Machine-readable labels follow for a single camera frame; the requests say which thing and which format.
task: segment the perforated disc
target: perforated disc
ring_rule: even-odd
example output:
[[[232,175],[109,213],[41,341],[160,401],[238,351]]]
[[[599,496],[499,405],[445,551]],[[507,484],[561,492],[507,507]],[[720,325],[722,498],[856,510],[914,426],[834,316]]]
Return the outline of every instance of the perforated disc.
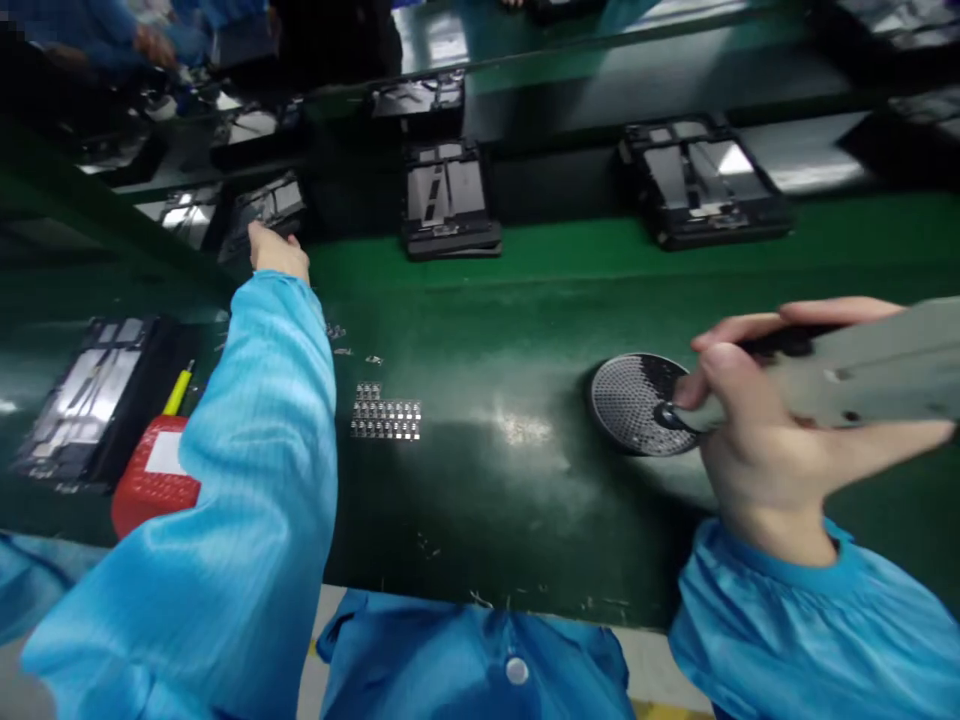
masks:
[[[697,445],[697,436],[670,430],[654,410],[673,396],[677,378],[687,371],[659,355],[620,355],[601,365],[590,383],[593,415],[601,429],[633,455],[677,455]]]

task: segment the green workbench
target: green workbench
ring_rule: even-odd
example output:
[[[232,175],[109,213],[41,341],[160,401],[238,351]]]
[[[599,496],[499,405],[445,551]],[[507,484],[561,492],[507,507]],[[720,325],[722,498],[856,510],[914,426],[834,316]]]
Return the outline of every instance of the green workbench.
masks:
[[[340,499],[326,581],[667,627],[702,515],[651,482],[700,482],[702,466],[696,453],[638,460],[612,451],[585,411],[591,368],[637,350],[692,365],[693,335],[788,300],[958,294],[958,224],[955,198],[903,194],[805,202],[787,239],[677,254],[659,251],[631,218],[508,227],[494,261],[411,264],[393,237],[315,245],[314,286],[327,319],[347,331],[333,345],[352,353],[334,357]],[[95,312],[168,310],[201,322],[187,411],[202,393],[225,329],[216,308],[168,282],[103,269],[97,283],[89,268],[7,274],[3,457]],[[422,402],[419,442],[348,436],[361,380],[381,382],[384,397]],[[955,613],[958,473],[960,449],[944,448],[829,505],[861,543]],[[0,528],[113,541],[109,499],[58,496],[8,474]]]

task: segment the yellow pen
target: yellow pen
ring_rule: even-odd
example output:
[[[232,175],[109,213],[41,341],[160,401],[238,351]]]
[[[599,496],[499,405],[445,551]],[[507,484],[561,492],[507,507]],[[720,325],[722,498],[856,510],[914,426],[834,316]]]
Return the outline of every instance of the yellow pen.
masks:
[[[176,415],[180,411],[180,404],[183,402],[183,396],[187,394],[187,385],[190,384],[190,378],[193,377],[193,360],[187,365],[186,370],[180,371],[180,377],[177,378],[170,397],[167,398],[167,404],[163,406],[161,415]]]

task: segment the metal frame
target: metal frame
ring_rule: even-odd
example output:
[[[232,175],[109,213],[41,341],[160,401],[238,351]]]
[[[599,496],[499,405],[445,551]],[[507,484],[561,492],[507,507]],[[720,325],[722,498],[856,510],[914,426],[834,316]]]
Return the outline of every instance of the metal frame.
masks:
[[[5,204],[57,220],[133,265],[189,285],[228,308],[238,282],[180,242],[129,200],[85,175],[33,131],[0,117]]]

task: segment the hand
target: hand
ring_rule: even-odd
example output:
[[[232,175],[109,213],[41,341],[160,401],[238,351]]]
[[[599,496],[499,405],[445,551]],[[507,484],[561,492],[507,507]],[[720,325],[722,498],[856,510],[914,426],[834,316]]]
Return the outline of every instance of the hand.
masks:
[[[723,403],[727,422],[704,438],[700,451],[731,532],[787,562],[831,565],[836,551],[823,530],[826,497],[949,439],[953,423],[944,421],[840,430],[801,425],[757,363],[731,344],[787,325],[852,325],[901,310],[862,297],[797,302],[777,313],[727,318],[693,339],[700,363],[681,378],[674,402],[693,409],[712,391]]]
[[[137,25],[133,49],[143,55],[152,65],[175,70],[177,54],[170,39],[159,30],[147,25]]]
[[[310,258],[293,235],[284,240],[257,220],[247,226],[250,234],[250,264],[254,270],[276,270],[310,284]]]

